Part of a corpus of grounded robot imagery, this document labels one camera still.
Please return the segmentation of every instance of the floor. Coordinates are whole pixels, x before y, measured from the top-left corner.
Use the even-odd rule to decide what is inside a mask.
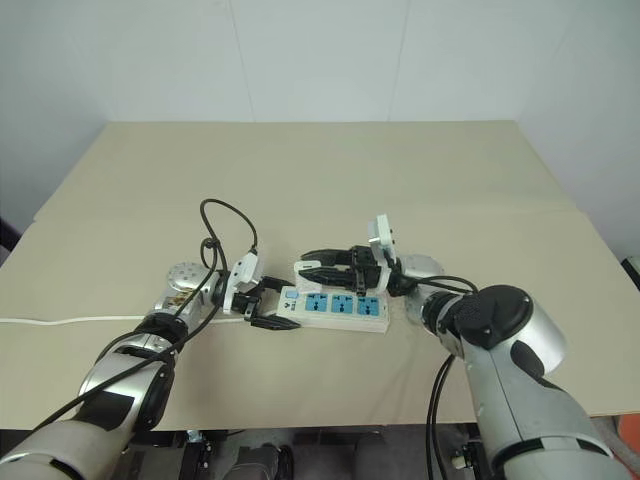
[[[401,425],[390,427],[342,427],[330,429],[270,429],[247,430],[233,435],[214,447],[209,466],[210,479],[223,479],[235,463],[242,446],[259,447],[264,443],[287,444],[293,448],[296,462],[295,480],[349,480],[353,463],[354,445],[368,432],[383,434],[395,462],[397,477],[385,480],[421,480],[426,478],[424,453],[424,426]],[[439,427],[443,456],[448,457],[461,444],[466,434],[456,426]],[[176,480],[180,472],[182,448],[132,447],[129,463],[137,455],[135,468],[120,469],[119,479]],[[472,480],[468,470],[448,471],[450,480]]]

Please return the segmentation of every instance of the white wall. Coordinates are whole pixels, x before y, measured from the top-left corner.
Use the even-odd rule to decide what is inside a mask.
[[[634,1],[614,3],[623,17],[635,12]],[[611,16],[596,6],[591,0],[0,0],[0,214],[26,228],[108,120],[522,116],[523,130],[565,182],[564,172],[573,179],[584,159],[559,156],[565,136],[544,128],[547,117],[557,117],[556,89],[565,87],[554,65],[563,63],[559,55],[585,11]],[[623,68],[617,61],[610,63]],[[577,127],[567,121],[560,128]],[[625,145],[632,139],[625,136]],[[612,141],[596,143],[609,152]]]
[[[640,2],[583,3],[520,128],[613,252],[640,254]]]

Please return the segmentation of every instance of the white power strip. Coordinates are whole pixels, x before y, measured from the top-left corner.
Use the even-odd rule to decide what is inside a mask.
[[[344,290],[299,293],[284,287],[277,314],[303,327],[385,333],[389,328],[389,306],[383,296],[358,297]]]

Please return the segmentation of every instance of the electrical outlet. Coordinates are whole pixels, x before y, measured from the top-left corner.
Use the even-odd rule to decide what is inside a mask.
[[[358,313],[377,317],[380,314],[380,305],[375,297],[358,297]]]
[[[326,293],[311,293],[307,295],[307,303],[305,309],[311,312],[326,312],[327,311],[327,294]]]
[[[332,313],[353,313],[353,296],[334,295],[331,298]]]

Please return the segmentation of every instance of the table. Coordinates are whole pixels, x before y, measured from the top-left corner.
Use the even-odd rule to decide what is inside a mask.
[[[528,290],[569,342],[551,380],[588,413],[640,409],[640,296],[513,122],[109,124],[0,269],[0,317],[146,313],[169,267],[198,261],[205,197],[249,215],[267,273],[289,279],[301,253],[365,243],[387,213],[400,253]],[[246,226],[210,213],[235,261]],[[158,428],[424,422],[446,352],[401,299],[390,309],[386,335],[208,327]],[[31,428],[72,398],[134,323],[0,325],[0,428]],[[439,418],[474,419],[459,361]]]

